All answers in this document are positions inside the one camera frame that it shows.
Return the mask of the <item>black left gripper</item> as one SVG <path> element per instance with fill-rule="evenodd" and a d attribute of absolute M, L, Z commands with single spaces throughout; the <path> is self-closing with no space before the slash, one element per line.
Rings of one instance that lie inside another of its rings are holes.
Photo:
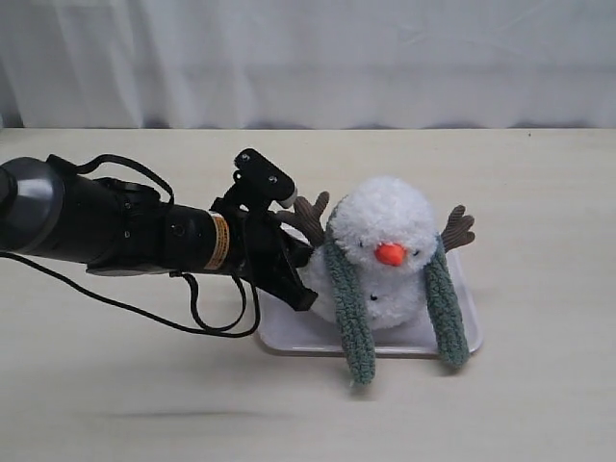
<path fill-rule="evenodd" d="M 229 229 L 220 271 L 243 277 L 295 311 L 308 311 L 318 295 L 304 285 L 298 270 L 308 265 L 314 248 L 296 229 L 281 229 L 270 204 L 243 184 L 215 200 L 211 210 L 222 215 Z"/>

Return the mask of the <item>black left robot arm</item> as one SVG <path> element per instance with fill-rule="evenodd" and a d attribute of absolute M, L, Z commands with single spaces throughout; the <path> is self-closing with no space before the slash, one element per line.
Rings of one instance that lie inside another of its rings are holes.
<path fill-rule="evenodd" d="M 95 275 L 235 276 L 297 311 L 310 309 L 317 294 L 298 271 L 312 249 L 270 209 L 292 205 L 293 179 L 252 148 L 234 166 L 230 189 L 201 210 L 163 200 L 165 180 L 115 154 L 82 165 L 56 155 L 8 160 L 1 166 L 1 247 L 82 264 Z"/>

